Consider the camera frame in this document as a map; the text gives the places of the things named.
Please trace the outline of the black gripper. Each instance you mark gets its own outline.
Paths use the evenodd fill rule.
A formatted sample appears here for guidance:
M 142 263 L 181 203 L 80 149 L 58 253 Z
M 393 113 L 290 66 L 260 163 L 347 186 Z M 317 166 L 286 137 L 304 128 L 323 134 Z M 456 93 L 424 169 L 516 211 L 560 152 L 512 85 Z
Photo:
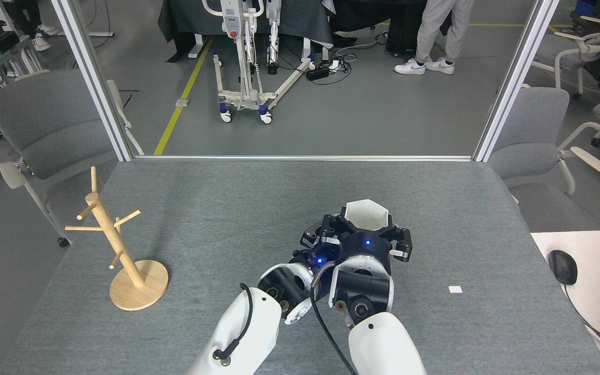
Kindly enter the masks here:
M 316 273 L 326 263 L 334 261 L 336 266 L 336 255 L 339 252 L 338 247 L 314 247 L 315 245 L 340 245 L 340 240 L 336 236 L 336 222 L 340 216 L 324 215 L 323 219 L 317 221 L 312 227 L 305 230 L 300 239 L 302 249 L 296 249 L 291 264 L 300 264 L 308 268 L 312 273 Z
M 331 218 L 331 229 L 340 240 L 336 263 L 357 255 L 368 255 L 378 260 L 386 271 L 391 271 L 390 255 L 398 261 L 409 262 L 413 250 L 410 230 L 391 224 L 381 229 L 381 237 L 370 232 L 356 232 L 356 227 L 341 215 Z

